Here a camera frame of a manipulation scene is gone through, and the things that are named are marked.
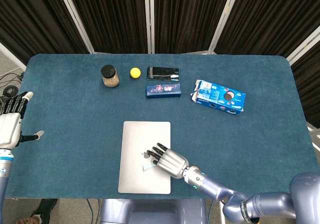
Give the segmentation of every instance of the floor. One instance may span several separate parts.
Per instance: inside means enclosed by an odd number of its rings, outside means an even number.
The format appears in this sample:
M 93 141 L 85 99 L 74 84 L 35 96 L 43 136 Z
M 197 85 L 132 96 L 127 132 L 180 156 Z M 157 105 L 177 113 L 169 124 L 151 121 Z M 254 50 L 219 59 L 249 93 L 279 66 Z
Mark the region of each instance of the floor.
M 6 56 L 0 52 L 0 78 L 2 75 L 12 71 L 16 74 L 20 74 L 23 71 L 18 69 L 14 63 L 12 63 Z M 1 83 L 8 81 L 14 78 L 14 75 L 9 75 L 0 80 L 0 95 L 4 87 L 1 87 L 6 83 Z M 20 84 L 16 81 L 10 83 L 10 85 L 16 85 L 17 87 Z M 320 160 L 320 154 L 315 150 L 318 161 Z M 5 224 L 15 224 L 16 221 L 20 218 L 28 217 L 35 210 L 40 203 L 40 199 L 19 199 L 12 200 L 6 199 L 4 202 L 3 215 Z M 96 221 L 98 213 L 98 201 L 96 199 L 89 200 L 92 209 L 93 209 L 93 223 Z M 207 209 L 211 205 L 211 200 L 207 201 Z M 212 208 L 212 214 L 210 219 L 210 224 L 220 224 L 220 209 L 219 204 L 215 203 Z M 91 211 L 89 209 L 88 203 L 85 199 L 60 199 L 57 202 L 56 207 L 51 213 L 51 224 L 90 224 L 91 223 Z M 294 224 L 294 220 L 290 219 L 261 219 L 261 224 Z

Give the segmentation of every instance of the smartphone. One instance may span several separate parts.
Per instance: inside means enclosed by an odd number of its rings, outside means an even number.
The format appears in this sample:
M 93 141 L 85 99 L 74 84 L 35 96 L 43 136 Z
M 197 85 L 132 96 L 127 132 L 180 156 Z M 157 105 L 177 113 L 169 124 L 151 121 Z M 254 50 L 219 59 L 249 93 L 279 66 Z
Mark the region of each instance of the smartphone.
M 148 80 L 179 81 L 178 68 L 148 67 Z

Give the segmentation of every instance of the black lid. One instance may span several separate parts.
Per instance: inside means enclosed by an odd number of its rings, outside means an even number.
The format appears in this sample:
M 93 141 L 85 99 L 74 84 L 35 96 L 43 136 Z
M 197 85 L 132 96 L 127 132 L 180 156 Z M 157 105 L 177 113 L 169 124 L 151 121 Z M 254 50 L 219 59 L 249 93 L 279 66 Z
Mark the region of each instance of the black lid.
M 104 78 L 112 78 L 116 74 L 115 70 L 112 65 L 105 65 L 101 69 L 101 74 Z

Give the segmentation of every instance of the robotic hand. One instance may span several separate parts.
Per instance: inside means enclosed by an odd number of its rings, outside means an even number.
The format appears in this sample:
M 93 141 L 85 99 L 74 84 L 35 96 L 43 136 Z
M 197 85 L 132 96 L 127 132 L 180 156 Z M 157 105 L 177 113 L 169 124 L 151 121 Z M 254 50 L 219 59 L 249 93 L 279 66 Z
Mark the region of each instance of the robotic hand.
M 24 92 L 6 100 L 0 108 L 0 224 L 3 223 L 2 205 L 14 160 L 11 150 L 21 142 L 38 140 L 44 133 L 44 131 L 38 131 L 29 136 L 21 135 L 22 119 L 32 96 L 32 92 Z
M 225 217 L 234 223 L 258 223 L 260 217 L 296 219 L 297 224 L 320 223 L 320 175 L 301 173 L 290 183 L 290 194 L 285 192 L 257 193 L 252 197 L 234 191 L 209 178 L 198 167 L 189 167 L 186 158 L 164 145 L 153 147 L 147 153 L 152 162 L 173 178 L 184 178 L 194 189 L 204 192 L 215 201 L 227 200 L 223 207 Z

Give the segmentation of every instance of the blue tablecloth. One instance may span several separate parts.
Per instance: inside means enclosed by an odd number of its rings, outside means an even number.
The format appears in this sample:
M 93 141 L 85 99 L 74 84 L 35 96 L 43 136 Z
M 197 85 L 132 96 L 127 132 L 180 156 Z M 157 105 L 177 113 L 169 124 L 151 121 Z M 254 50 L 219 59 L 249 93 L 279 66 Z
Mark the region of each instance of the blue tablecloth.
M 106 88 L 100 69 L 114 65 L 120 85 Z M 180 98 L 146 99 L 148 66 L 180 68 Z M 141 69 L 138 80 L 132 67 Z M 235 116 L 191 101 L 203 79 L 246 93 Z M 279 56 L 40 54 L 28 63 L 21 91 L 33 91 L 23 134 L 39 141 L 14 150 L 6 197 L 200 198 L 183 180 L 170 195 L 118 193 L 123 122 L 170 121 L 171 147 L 214 180 L 252 195 L 288 191 L 291 178 L 318 172 L 288 62 Z

